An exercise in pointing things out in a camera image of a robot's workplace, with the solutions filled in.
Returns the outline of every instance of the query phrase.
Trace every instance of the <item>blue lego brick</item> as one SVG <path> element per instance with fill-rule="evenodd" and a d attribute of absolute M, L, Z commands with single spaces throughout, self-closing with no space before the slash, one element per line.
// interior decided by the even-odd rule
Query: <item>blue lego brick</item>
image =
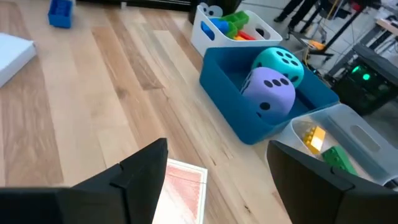
<path fill-rule="evenodd" d="M 49 23 L 55 27 L 71 28 L 73 3 L 68 0 L 51 0 Z"/>

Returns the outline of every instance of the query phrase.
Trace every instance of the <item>black equipment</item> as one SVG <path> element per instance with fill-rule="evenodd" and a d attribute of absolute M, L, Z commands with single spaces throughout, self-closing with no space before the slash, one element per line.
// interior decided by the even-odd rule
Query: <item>black equipment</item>
<path fill-rule="evenodd" d="M 151 224 L 167 154 L 167 140 L 158 139 L 71 188 L 0 189 L 1 222 Z"/>
<path fill-rule="evenodd" d="M 353 50 L 358 58 L 345 67 L 331 89 L 342 103 L 362 116 L 397 97 L 398 68 L 363 44 Z"/>
<path fill-rule="evenodd" d="M 398 193 L 270 141 L 267 160 L 293 224 L 394 223 Z"/>
<path fill-rule="evenodd" d="M 125 2 L 127 6 L 149 7 L 155 9 L 168 9 L 188 12 L 190 10 L 190 0 L 78 0 L 99 4 L 120 5 Z"/>

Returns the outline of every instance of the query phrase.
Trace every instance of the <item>green toy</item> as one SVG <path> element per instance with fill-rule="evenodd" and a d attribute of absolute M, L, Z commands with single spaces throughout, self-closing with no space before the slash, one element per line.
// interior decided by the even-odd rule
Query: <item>green toy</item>
<path fill-rule="evenodd" d="M 220 18 L 223 21 L 232 22 L 238 30 L 243 29 L 243 26 L 249 22 L 249 16 L 244 11 L 235 12 L 228 16 Z"/>
<path fill-rule="evenodd" d="M 234 39 L 234 37 L 238 34 L 238 29 L 236 26 L 228 21 L 229 31 L 225 34 L 225 36 L 229 37 L 230 39 Z"/>
<path fill-rule="evenodd" d="M 347 154 L 344 149 L 340 146 L 333 146 L 326 152 L 322 153 L 323 160 L 334 167 L 338 167 L 342 170 L 349 172 L 350 174 L 358 175 L 349 161 Z"/>

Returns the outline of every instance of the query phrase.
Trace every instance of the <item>yellow lego brick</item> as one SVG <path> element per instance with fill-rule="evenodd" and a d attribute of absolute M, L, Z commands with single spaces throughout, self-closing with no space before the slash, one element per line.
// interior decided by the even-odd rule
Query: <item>yellow lego brick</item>
<path fill-rule="evenodd" d="M 304 137 L 304 144 L 308 147 L 312 154 L 319 154 L 322 148 L 323 140 L 325 140 L 326 132 L 321 127 L 311 128 L 311 131 Z"/>

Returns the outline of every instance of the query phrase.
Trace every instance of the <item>lego brick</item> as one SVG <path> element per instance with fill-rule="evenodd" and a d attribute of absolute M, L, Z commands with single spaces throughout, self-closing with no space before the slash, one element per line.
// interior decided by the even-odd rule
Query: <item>lego brick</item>
<path fill-rule="evenodd" d="M 338 167 L 351 174 L 357 175 L 353 165 L 349 161 L 349 158 L 345 150 L 340 146 L 333 146 L 326 152 L 322 153 L 323 160 L 334 167 Z"/>
<path fill-rule="evenodd" d="M 312 154 L 319 154 L 322 148 L 323 140 L 325 139 L 326 132 L 321 127 L 316 126 L 312 128 L 304 136 L 304 144 L 308 147 Z"/>
<path fill-rule="evenodd" d="M 55 27 L 71 28 L 73 2 L 69 0 L 52 0 L 49 13 L 49 23 Z"/>

